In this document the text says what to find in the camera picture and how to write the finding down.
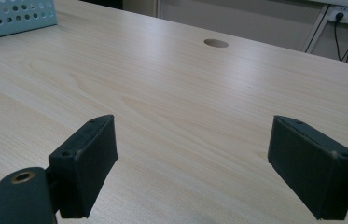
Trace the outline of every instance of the wooden table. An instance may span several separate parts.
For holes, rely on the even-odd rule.
[[[79,1],[56,8],[57,26],[0,38],[0,179],[47,167],[84,122],[113,114],[119,160],[90,218],[59,223],[316,223],[267,162],[272,118],[348,147],[348,64]]]

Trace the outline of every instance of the light blue plastic basket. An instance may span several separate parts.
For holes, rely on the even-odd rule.
[[[0,0],[0,36],[55,24],[53,0]]]

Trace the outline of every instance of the screw hole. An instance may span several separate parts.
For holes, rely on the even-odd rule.
[[[13,178],[11,178],[11,183],[20,184],[34,178],[34,176],[35,176],[34,172],[31,172],[31,171],[22,172],[13,176]]]
[[[72,152],[71,151],[65,151],[61,155],[65,156],[65,157],[69,157],[69,156],[72,156]]]

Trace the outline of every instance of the gray wall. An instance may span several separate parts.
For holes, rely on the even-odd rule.
[[[323,4],[296,0],[161,0],[161,17],[221,33],[301,50]],[[342,52],[348,27],[340,26]],[[337,60],[331,22],[312,54]]]
[[[157,0],[123,0],[123,8],[146,16],[157,16]]]

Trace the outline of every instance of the perforated basket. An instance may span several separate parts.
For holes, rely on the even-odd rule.
[[[53,0],[0,0],[0,36],[55,24]]]

